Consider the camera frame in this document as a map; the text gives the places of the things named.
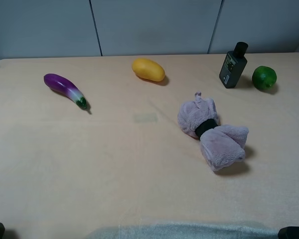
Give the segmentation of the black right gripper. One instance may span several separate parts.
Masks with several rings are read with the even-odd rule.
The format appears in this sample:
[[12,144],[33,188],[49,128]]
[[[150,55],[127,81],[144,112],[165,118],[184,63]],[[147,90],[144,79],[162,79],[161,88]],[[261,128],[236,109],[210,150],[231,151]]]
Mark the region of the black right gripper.
[[299,239],[299,227],[290,226],[280,229],[278,239]]

